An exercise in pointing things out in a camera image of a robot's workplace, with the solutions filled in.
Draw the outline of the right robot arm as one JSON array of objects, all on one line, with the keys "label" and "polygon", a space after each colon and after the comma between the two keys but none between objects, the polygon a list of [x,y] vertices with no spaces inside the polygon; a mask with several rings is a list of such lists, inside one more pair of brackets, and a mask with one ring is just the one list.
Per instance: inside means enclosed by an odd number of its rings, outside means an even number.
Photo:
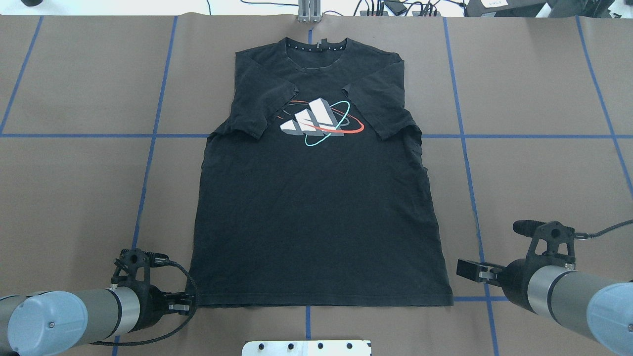
[{"label": "right robot arm", "polygon": [[508,266],[459,259],[457,275],[502,289],[511,303],[600,343],[633,353],[633,284],[556,266]]}]

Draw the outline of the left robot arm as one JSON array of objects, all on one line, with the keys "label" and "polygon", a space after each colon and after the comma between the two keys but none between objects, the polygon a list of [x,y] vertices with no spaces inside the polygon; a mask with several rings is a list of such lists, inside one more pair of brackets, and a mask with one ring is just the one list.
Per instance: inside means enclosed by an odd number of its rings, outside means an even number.
[{"label": "left robot arm", "polygon": [[1,354],[54,356],[84,345],[141,346],[141,342],[110,342],[154,326],[165,315],[196,313],[196,297],[163,292],[153,285],[111,285],[81,291],[39,291],[1,298]]}]

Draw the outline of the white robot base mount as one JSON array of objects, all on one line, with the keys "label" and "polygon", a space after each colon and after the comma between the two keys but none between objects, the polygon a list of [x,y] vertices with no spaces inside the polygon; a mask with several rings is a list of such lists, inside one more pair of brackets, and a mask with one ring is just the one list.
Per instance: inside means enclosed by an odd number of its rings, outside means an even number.
[{"label": "white robot base mount", "polygon": [[242,356],[372,356],[369,340],[279,340],[247,342]]}]

